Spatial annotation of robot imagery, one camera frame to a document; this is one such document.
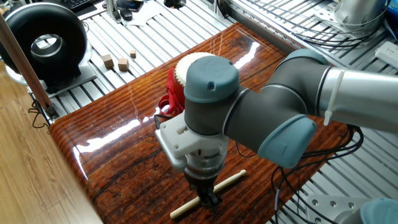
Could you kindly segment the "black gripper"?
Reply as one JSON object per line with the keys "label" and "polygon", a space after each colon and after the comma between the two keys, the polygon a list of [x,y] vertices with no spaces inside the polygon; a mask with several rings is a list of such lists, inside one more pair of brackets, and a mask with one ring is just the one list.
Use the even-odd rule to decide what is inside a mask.
{"label": "black gripper", "polygon": [[198,202],[205,208],[217,207],[221,202],[221,197],[214,193],[214,183],[217,175],[211,177],[195,177],[189,172],[184,172],[184,176],[190,185],[190,190],[194,191],[198,197]]}

